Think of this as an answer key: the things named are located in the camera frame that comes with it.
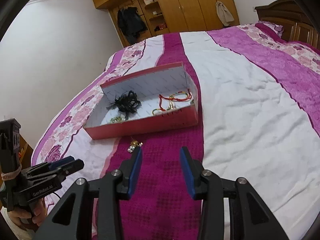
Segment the wooden wardrobe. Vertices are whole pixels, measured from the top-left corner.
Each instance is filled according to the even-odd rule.
[[[141,19],[147,24],[148,30],[138,41],[163,33],[186,31],[210,31],[223,28],[218,18],[216,2],[221,1],[234,17],[230,25],[239,25],[239,18],[233,0],[156,0],[151,5],[145,5],[143,0],[93,0],[97,9],[108,9],[124,46],[128,46],[119,28],[116,14],[125,4],[132,3],[138,8]],[[167,29],[155,31],[155,26],[166,23]]]

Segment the white sleeve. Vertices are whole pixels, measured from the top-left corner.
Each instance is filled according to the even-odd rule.
[[[4,220],[9,225],[10,229],[12,230],[12,232],[15,234],[15,236],[19,240],[31,240],[31,236],[28,234],[28,232],[26,230],[21,229],[20,227],[18,227],[15,223],[13,223],[11,221],[10,217],[8,216],[6,208],[2,207],[1,214],[2,214],[2,216],[4,218]]]

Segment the blue gripper pad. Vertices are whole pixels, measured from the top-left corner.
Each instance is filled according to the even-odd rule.
[[[182,168],[183,175],[184,175],[184,180],[185,180],[186,185],[187,185],[188,193],[194,199],[195,196],[196,196],[194,177],[192,175],[192,171],[190,169],[190,165],[189,165],[189,162],[188,162],[186,154],[189,155],[190,158],[191,158],[191,156],[190,156],[189,152],[185,153],[185,149],[184,148],[185,147],[182,147],[180,149],[180,163],[181,163],[181,168]]]
[[[49,165],[49,170],[50,171],[54,171],[56,168],[58,168],[58,167],[60,167],[62,165],[65,165],[65,164],[67,164],[69,162],[73,162],[74,160],[75,159],[72,156],[65,157],[65,158],[63,158],[61,160],[58,160],[58,161],[55,161],[55,162],[51,163]]]
[[[129,198],[132,197],[134,194],[134,191],[136,189],[139,173],[140,173],[140,168],[142,164],[142,150],[141,148],[139,149],[136,161],[134,162],[130,177],[129,177],[129,188],[128,188],[128,196]]]

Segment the hanging black coat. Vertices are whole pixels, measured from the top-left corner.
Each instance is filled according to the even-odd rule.
[[[136,43],[140,32],[147,30],[136,7],[128,7],[118,11],[118,26],[130,44]]]

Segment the shoebox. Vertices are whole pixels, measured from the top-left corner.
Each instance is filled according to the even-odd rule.
[[[84,125],[93,140],[198,124],[197,87],[182,62],[137,71],[108,81],[101,89],[104,95]],[[116,98],[128,95],[129,91],[136,94],[140,104],[125,120],[126,113],[112,106]]]

